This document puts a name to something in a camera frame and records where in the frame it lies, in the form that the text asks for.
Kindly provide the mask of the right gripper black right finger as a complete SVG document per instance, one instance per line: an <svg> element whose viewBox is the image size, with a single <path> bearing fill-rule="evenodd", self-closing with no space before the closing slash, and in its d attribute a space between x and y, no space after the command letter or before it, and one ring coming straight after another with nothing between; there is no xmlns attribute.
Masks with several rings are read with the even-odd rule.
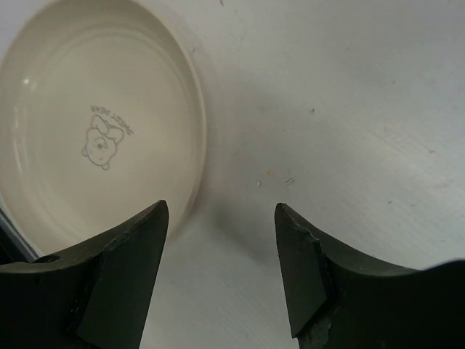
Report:
<svg viewBox="0 0 465 349"><path fill-rule="evenodd" d="M290 206L275 234L291 335L300 348L462 348L464 262L415 270L324 233Z"/></svg>

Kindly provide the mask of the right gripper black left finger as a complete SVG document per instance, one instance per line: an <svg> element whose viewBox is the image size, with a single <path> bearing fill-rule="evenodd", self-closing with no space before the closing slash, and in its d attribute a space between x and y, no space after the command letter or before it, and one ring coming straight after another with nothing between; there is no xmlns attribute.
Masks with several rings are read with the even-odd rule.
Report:
<svg viewBox="0 0 465 349"><path fill-rule="evenodd" d="M126 222L33 258L1 232L3 348L138 348L169 224L158 201Z"/></svg>

